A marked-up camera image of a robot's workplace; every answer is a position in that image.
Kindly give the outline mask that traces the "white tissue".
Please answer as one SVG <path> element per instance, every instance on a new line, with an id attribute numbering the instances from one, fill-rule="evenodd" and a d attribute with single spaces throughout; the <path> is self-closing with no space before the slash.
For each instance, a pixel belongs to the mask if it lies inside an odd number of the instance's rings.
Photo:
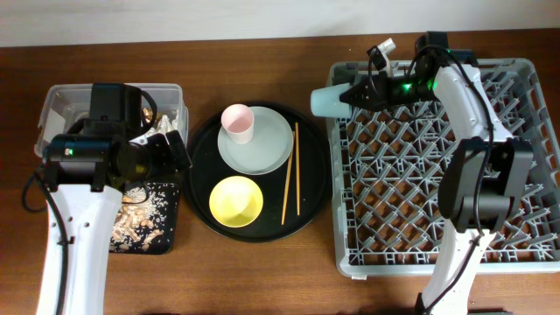
<path id="1" fill-rule="evenodd" d="M 148 137 L 156 134 L 165 135 L 168 132 L 179 129 L 179 119 L 171 120 L 168 115 L 162 115 L 155 127 L 150 128 L 145 134 L 131 140 L 132 143 L 145 144 Z"/>

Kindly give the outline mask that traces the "light blue cup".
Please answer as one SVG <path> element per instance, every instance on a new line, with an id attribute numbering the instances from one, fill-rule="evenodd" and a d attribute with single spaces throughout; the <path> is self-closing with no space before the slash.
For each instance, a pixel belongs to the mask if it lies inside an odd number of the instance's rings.
<path id="1" fill-rule="evenodd" d="M 340 100 L 340 95 L 349 88 L 349 83 L 343 83 L 313 90 L 311 92 L 311 112 L 316 117 L 350 118 L 351 106 Z"/>

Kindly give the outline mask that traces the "wooden chopstick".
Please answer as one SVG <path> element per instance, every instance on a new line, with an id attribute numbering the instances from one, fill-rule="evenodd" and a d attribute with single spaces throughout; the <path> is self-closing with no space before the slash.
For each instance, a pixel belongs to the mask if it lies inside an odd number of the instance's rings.
<path id="1" fill-rule="evenodd" d="M 288 198 L 289 198 L 294 143 L 295 143 L 295 131 L 292 131 L 292 146 L 291 146 L 291 149 L 290 149 L 290 155 L 288 157 L 287 170 L 286 170 L 285 183 L 284 183 L 284 190 L 283 190 L 283 206 L 282 206 L 282 216 L 281 216 L 281 225 L 282 226 L 285 223 L 287 203 L 288 203 Z"/>
<path id="2" fill-rule="evenodd" d="M 296 159 L 296 189 L 297 189 L 297 216 L 301 214 L 301 191 L 300 191 L 300 150 L 299 150 L 299 124 L 295 123 L 295 159 Z"/>

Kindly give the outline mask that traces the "pink cup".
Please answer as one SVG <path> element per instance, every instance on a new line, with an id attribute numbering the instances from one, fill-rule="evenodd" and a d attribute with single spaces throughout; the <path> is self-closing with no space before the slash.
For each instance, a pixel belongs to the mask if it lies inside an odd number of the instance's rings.
<path id="1" fill-rule="evenodd" d="M 232 104 L 225 108 L 220 122 L 227 135 L 237 144 L 246 144 L 253 137 L 255 116 L 250 107 L 244 104 Z"/>

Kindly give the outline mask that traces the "grey round plate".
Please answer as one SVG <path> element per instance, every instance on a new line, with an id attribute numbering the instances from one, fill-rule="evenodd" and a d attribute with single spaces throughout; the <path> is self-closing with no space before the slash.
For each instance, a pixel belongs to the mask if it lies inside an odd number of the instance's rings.
<path id="1" fill-rule="evenodd" d="M 252 106 L 254 134 L 245 144 L 231 140 L 220 123 L 218 151 L 224 162 L 246 175 L 273 172 L 288 159 L 292 146 L 292 129 L 286 118 L 271 108 Z"/>

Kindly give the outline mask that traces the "yellow bowl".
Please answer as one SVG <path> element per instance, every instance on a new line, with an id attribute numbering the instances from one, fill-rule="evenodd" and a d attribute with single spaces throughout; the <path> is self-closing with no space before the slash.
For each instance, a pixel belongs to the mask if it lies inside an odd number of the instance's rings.
<path id="1" fill-rule="evenodd" d="M 224 178 L 211 191 L 211 215 L 227 228 L 243 228 L 253 223 L 263 210 L 263 193 L 250 178 Z"/>

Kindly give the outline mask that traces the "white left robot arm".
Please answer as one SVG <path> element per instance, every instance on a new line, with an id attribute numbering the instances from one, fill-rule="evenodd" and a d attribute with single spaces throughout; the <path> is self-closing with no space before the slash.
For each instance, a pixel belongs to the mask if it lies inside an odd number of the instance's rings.
<path id="1" fill-rule="evenodd" d="M 151 88 L 91 84 L 86 115 L 44 147 L 32 175 L 49 223 L 38 314 L 101 314 L 123 195 L 154 184 L 176 186 L 191 166 L 181 131 L 149 132 L 159 111 Z"/>

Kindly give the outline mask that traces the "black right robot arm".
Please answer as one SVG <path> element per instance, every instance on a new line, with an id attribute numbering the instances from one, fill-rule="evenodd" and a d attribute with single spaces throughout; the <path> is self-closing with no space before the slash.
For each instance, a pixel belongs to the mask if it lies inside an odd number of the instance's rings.
<path id="1" fill-rule="evenodd" d="M 415 102 L 440 102 L 458 147 L 437 188 L 443 240 L 417 314 L 465 314 L 482 256 L 518 208 L 533 158 L 530 144 L 514 138 L 495 114 L 469 50 L 452 50 L 443 32 L 415 43 L 407 73 L 396 76 L 388 39 L 368 52 L 367 76 L 345 85 L 338 103 L 374 113 Z"/>

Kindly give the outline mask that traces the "clear plastic waste bin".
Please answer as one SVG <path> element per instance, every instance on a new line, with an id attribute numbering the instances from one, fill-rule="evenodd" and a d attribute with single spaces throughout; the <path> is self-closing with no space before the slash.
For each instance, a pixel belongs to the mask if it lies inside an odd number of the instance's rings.
<path id="1" fill-rule="evenodd" d="M 131 83 L 147 91 L 157 104 L 157 112 L 167 115 L 183 141 L 188 138 L 188 109 L 181 86 L 173 83 Z M 40 133 L 34 153 L 42 157 L 44 148 L 58 134 L 65 133 L 81 118 L 88 116 L 92 83 L 52 86 L 45 98 L 38 121 Z"/>

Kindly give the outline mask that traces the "grey plastic dishwasher rack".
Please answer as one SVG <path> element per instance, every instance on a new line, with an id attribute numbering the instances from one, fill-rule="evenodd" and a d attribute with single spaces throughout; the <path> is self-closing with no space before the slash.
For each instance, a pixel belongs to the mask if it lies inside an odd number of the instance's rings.
<path id="1" fill-rule="evenodd" d="M 536 68 L 483 59 L 483 88 L 503 125 L 532 144 L 518 214 L 496 234 L 480 271 L 559 269 L 559 145 Z M 356 109 L 326 122 L 332 160 L 335 264 L 352 279 L 429 275 L 444 232 L 437 189 L 455 150 L 443 107 L 420 102 L 412 122 Z"/>

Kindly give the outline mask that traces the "gold foil wrapper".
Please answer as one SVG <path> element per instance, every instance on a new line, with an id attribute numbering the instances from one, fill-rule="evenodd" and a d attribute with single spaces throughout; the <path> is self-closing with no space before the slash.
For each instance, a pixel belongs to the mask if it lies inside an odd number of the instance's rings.
<path id="1" fill-rule="evenodd" d="M 141 118 L 143 126 L 153 124 L 153 110 L 151 108 L 142 108 Z"/>

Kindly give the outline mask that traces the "black round tray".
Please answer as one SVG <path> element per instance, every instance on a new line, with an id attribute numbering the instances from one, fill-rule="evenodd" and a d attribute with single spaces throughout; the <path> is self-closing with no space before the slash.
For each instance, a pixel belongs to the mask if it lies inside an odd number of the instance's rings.
<path id="1" fill-rule="evenodd" d="M 218 151 L 220 115 L 215 114 L 189 140 L 187 147 L 193 167 L 184 175 L 183 190 L 193 211 L 213 231 L 240 242 L 272 242 L 296 233 L 321 211 L 330 196 L 331 166 L 325 135 L 312 120 L 293 108 L 272 101 L 251 101 L 250 106 L 274 109 L 288 123 L 299 124 L 301 214 L 297 215 L 296 163 L 292 164 L 285 223 L 281 225 L 287 165 L 263 175 L 250 175 L 263 195 L 260 216 L 240 228 L 222 226 L 210 212 L 210 193 L 223 179 L 240 173 L 229 167 Z"/>

